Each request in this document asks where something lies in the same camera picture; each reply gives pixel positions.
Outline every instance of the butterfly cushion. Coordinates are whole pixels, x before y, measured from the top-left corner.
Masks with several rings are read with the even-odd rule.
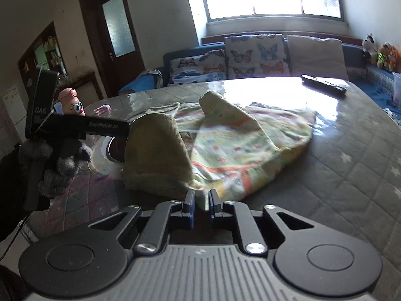
[[[168,86],[225,79],[227,76],[224,50],[213,50],[190,58],[172,60]]]
[[[284,36],[232,36],[224,40],[228,79],[290,76]]]

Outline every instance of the door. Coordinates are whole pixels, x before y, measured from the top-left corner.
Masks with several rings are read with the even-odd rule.
[[[108,97],[144,69],[127,0],[79,0],[89,42]]]

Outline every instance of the white wall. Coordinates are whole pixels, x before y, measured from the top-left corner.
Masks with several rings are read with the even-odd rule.
[[[163,65],[167,52],[198,45],[188,0],[128,0],[146,68]],[[0,0],[0,95],[16,85],[28,96],[17,62],[34,39],[54,21],[65,66],[72,77],[94,70],[104,96],[87,37],[79,0]]]
[[[188,0],[127,0],[146,68],[163,65],[162,58],[198,45]]]
[[[202,44],[201,39],[208,36],[205,5],[203,4],[203,0],[189,0],[189,5],[191,6],[198,43]]]
[[[348,24],[335,20],[302,17],[240,18],[221,20],[207,24],[207,36],[264,30],[348,35]]]
[[[343,0],[350,35],[365,38],[372,33],[379,44],[401,48],[401,0]]]
[[[28,96],[17,62],[36,37],[54,21],[57,38],[67,71],[77,76],[95,70],[103,89],[91,52],[79,6],[79,0],[0,0],[0,93],[16,85],[27,106]]]

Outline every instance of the floor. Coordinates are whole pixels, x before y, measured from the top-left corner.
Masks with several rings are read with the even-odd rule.
[[[4,251],[7,249],[9,243],[13,239],[15,233],[17,232],[17,228],[4,240],[0,242],[0,257],[3,255]],[[20,259],[23,251],[29,246],[28,242],[22,236],[21,233],[18,233],[15,241],[11,245],[9,251],[0,264],[9,268],[14,273],[19,275],[18,272],[18,260]]]

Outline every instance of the blue blanket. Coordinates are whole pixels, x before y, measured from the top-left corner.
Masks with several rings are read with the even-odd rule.
[[[389,109],[397,116],[398,123],[401,122],[401,107],[397,107],[392,101],[392,97],[384,92],[382,86],[379,84],[372,84],[365,80],[356,80],[354,84],[368,95],[378,106],[382,109]]]

